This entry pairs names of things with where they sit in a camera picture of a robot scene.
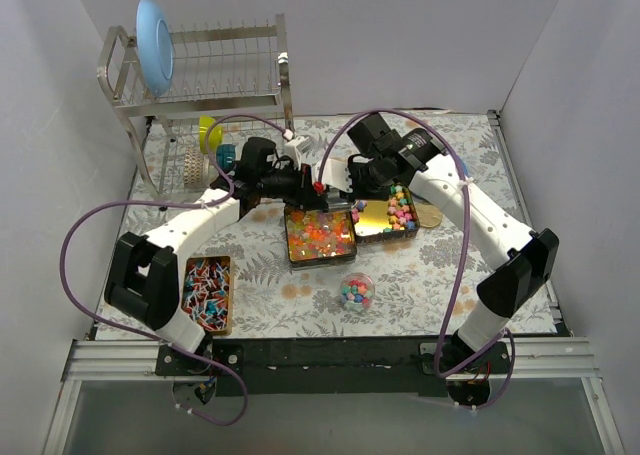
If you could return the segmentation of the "tin of gummy candies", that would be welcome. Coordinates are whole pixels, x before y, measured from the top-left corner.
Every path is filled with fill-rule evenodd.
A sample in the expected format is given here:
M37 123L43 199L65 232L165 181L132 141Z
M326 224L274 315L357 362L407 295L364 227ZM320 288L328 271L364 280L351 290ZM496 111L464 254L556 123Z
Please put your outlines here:
M348 211L284 210L288 260L293 268L351 262L356 236Z

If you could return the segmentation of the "tin of colourful star candies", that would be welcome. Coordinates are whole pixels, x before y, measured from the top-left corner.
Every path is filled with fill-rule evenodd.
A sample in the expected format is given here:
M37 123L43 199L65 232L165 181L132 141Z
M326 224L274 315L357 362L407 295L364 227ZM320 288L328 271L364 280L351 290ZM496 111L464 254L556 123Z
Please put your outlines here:
M351 211L357 243L382 243L413 239L420 228L409 190L392 185L383 200L357 200Z

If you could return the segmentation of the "clear glass jar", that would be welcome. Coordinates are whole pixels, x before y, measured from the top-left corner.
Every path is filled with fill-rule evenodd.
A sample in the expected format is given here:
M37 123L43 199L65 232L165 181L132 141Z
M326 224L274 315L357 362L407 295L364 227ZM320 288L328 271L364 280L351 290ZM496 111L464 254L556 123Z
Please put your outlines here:
M350 273L340 283L339 300L346 310L363 313L371 307L374 296L374 282L364 273Z

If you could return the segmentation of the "silver metal scoop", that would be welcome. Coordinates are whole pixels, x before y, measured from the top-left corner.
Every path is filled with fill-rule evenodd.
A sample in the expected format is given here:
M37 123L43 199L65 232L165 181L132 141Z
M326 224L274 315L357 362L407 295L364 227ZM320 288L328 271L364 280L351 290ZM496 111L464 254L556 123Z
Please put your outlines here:
M349 199L349 194L341 191L330 190L325 198L327 212L351 211L353 201Z

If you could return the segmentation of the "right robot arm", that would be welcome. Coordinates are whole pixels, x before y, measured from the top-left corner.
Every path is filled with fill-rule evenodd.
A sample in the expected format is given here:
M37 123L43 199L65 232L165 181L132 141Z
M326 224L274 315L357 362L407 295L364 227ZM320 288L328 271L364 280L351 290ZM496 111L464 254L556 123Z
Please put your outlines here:
M558 236L550 229L536 231L503 210L466 174L451 144L423 121L399 136L382 113L370 111L354 116L340 131L368 160L352 176L354 191L398 182L461 230L456 286L470 246L490 268L489 277L477 286L475 307L449 340L438 340L434 355L434 369L441 377L479 370L509 321L548 281Z

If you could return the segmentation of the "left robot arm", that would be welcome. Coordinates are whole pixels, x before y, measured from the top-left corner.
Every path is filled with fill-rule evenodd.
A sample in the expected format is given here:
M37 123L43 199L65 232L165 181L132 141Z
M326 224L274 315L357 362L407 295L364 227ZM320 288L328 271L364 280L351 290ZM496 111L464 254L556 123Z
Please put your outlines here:
M216 175L194 203L180 205L179 214L164 224L142 235L127 232L116 242L105 302L144 325L154 339L179 348L178 362L190 374L205 373L213 352L202 343L204 328L182 308L188 259L265 198L299 208L327 206L313 185L314 167L303 161L309 138L291 131L283 138L281 148L268 138L247 139L228 170L209 154L206 167Z

